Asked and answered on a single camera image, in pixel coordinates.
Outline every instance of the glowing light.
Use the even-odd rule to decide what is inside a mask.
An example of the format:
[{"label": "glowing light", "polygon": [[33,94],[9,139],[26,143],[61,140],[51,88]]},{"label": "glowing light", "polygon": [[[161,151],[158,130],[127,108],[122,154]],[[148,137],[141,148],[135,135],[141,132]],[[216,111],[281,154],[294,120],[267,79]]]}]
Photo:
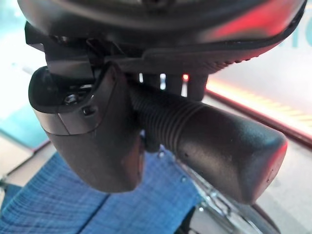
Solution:
[{"label": "glowing light", "polygon": [[139,80],[141,83],[143,83],[143,74],[142,73],[139,74]]},{"label": "glowing light", "polygon": [[188,74],[183,74],[182,78],[185,82],[188,82],[190,79],[190,76]]},{"label": "glowing light", "polygon": [[209,80],[206,89],[210,93],[223,97],[237,106],[272,119],[312,139],[312,115],[221,81]]}]

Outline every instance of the black plastic housing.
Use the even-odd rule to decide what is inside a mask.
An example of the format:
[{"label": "black plastic housing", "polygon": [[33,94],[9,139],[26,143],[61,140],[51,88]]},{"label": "black plastic housing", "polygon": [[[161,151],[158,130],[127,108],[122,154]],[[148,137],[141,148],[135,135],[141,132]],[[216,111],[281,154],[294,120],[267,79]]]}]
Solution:
[{"label": "black plastic housing", "polygon": [[31,79],[29,100],[51,142],[90,186],[108,193],[133,190],[143,158],[123,73],[108,64],[81,100],[65,104],[69,92],[76,91],[58,87],[46,67]]}]

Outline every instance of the blue fabric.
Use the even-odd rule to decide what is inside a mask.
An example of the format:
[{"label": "blue fabric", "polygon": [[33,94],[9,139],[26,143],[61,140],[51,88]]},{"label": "blue fabric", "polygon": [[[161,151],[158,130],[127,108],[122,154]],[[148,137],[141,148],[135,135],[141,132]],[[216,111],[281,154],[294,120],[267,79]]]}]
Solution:
[{"label": "blue fabric", "polygon": [[4,208],[1,234],[172,234],[199,195],[170,152],[146,154],[143,181],[109,195],[83,183],[59,155]]},{"label": "blue fabric", "polygon": [[15,197],[15,195],[21,190],[21,187],[13,185],[13,184],[7,184],[5,185],[4,189],[5,189],[5,196],[1,205],[1,211],[11,201],[11,199]]}]

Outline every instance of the screw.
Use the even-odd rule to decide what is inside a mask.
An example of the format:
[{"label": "screw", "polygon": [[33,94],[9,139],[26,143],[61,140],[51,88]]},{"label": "screw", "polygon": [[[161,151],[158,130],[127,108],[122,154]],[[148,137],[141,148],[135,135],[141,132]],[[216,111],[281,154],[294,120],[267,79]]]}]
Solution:
[{"label": "screw", "polygon": [[159,152],[159,154],[158,154],[158,157],[159,157],[159,158],[163,158],[164,156],[165,156],[165,153],[164,153],[164,152],[162,152],[162,151]]},{"label": "screw", "polygon": [[71,105],[71,104],[76,104],[77,103],[77,100],[78,100],[78,96],[76,94],[71,94],[71,95],[68,95],[64,102],[67,104],[67,105]]}]

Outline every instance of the red light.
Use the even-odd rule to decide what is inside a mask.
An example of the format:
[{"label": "red light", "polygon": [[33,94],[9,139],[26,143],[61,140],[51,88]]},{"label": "red light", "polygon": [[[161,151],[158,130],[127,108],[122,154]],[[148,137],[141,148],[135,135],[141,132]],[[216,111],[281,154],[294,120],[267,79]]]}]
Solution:
[{"label": "red light", "polygon": [[188,74],[183,74],[183,81],[188,82],[190,79],[190,76]]}]

